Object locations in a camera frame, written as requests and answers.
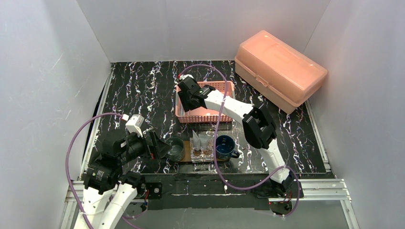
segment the pink basket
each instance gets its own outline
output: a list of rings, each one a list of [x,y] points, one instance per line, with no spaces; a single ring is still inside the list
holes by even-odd
[[[198,82],[198,85],[200,87],[203,87],[204,85],[210,85],[212,87],[215,87],[222,93],[225,92],[225,81]],[[235,99],[235,87],[234,83],[231,81],[228,81],[228,92],[226,94]],[[218,121],[217,111],[208,110],[203,107],[184,112],[183,106],[181,105],[180,98],[178,97],[177,93],[175,114],[179,118],[179,121],[181,123],[213,123]],[[221,122],[231,121],[233,121],[231,117],[224,114],[221,115]]]

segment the dark blue cup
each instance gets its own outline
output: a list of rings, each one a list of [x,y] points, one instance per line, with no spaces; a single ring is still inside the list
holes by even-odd
[[[238,158],[239,152],[235,150],[235,141],[227,135],[221,135],[216,138],[216,158],[228,160],[229,158]]]

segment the plastic storage box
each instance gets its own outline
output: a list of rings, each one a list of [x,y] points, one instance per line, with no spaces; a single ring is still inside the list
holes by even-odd
[[[266,31],[239,46],[235,65],[240,77],[287,114],[314,94],[328,73]]]
[[[222,93],[225,92],[225,81],[198,82],[198,85],[200,87],[203,87],[204,85],[210,85]],[[178,91],[180,91],[180,88],[176,86],[176,92]],[[235,99],[234,83],[231,81],[228,81],[228,92],[226,94]],[[177,93],[175,106],[175,114],[179,118],[179,121],[181,123],[212,123],[218,121],[218,112],[205,109],[204,107],[184,112],[183,106],[181,105],[180,98]],[[224,114],[221,115],[221,122],[231,121],[233,121],[231,117]]]

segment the white wall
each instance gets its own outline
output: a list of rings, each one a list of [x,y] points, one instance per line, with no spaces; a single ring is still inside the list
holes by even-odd
[[[92,116],[109,69],[75,0],[0,2],[1,228],[59,227],[68,143]]]
[[[403,228],[405,1],[332,0],[304,52],[329,70],[311,98],[361,228]]]
[[[111,62],[233,60],[267,30],[303,51],[328,0],[78,0]]]

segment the black marble surface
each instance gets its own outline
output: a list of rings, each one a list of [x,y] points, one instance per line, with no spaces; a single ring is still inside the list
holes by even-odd
[[[108,89],[103,112],[117,112],[128,115],[142,114],[145,121],[142,130],[156,131],[161,138],[178,136],[189,140],[192,130],[213,135],[214,124],[181,124],[175,116],[175,79],[187,66],[204,63],[215,66],[225,74],[227,80],[235,85],[236,99],[259,105],[264,103],[269,109],[276,125],[277,143],[280,152],[291,168],[298,173],[325,173],[320,150],[305,105],[287,115],[268,101],[253,87],[248,85],[234,72],[233,61],[174,61],[174,62],[120,62],[113,64],[113,76]],[[196,67],[191,69],[197,81],[219,81],[221,77],[211,69]],[[106,117],[100,122],[96,142],[92,151],[101,149],[101,141],[108,130],[124,129],[125,125],[118,118]],[[235,139],[238,159],[220,163],[224,173],[267,173],[267,167],[260,154],[247,144],[242,125],[233,121],[221,124],[219,134],[227,134]],[[124,172],[140,173],[199,173],[215,174],[213,163],[177,164],[167,159],[148,160],[138,158],[124,166]]]

